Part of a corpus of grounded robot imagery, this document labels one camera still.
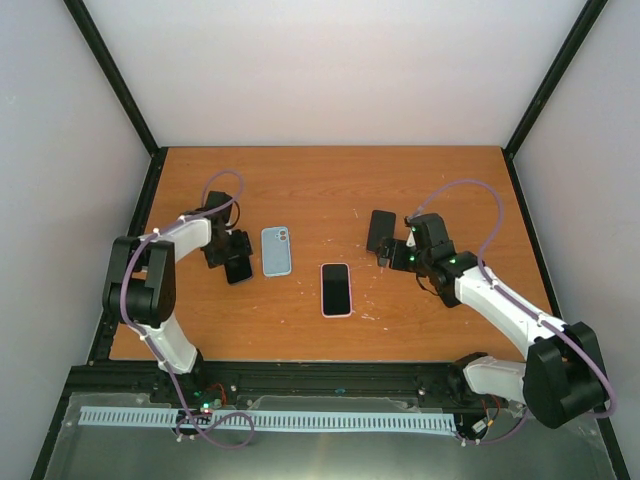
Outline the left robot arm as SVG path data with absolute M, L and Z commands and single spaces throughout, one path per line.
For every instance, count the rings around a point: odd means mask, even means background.
M 148 235 L 119 237 L 112 245 L 103 309 L 137 333 L 161 370 L 176 374 L 172 388 L 186 402 L 206 395 L 208 378 L 195 369 L 201 353 L 176 317 L 176 264 L 199 250 L 208 268 L 224 269 L 228 284 L 251 279 L 253 250 L 248 233 L 236 227 L 239 219 L 238 201 L 211 191 L 200 208 L 173 224 Z

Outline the blue smartphone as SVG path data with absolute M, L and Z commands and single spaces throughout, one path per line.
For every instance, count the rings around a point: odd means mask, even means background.
M 238 285 L 253 278 L 250 257 L 239 255 L 224 264 L 226 281 L 229 285 Z

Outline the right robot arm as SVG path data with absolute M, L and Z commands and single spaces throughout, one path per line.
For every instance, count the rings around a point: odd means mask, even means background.
M 519 362 L 475 353 L 450 375 L 453 394 L 495 395 L 518 402 L 544 426 L 556 429 L 583 414 L 597 418 L 616 407 L 595 332 L 567 324 L 536 307 L 501 281 L 470 251 L 457 251 L 443 218 L 408 217 L 409 236 L 381 237 L 374 249 L 382 267 L 405 271 L 448 308 L 465 305 L 497 328 L 520 352 Z

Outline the light blue phone case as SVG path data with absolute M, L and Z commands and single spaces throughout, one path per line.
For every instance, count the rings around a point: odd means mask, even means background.
M 292 273 L 290 235 L 286 226 L 267 227 L 261 231 L 262 270 L 267 278 Z

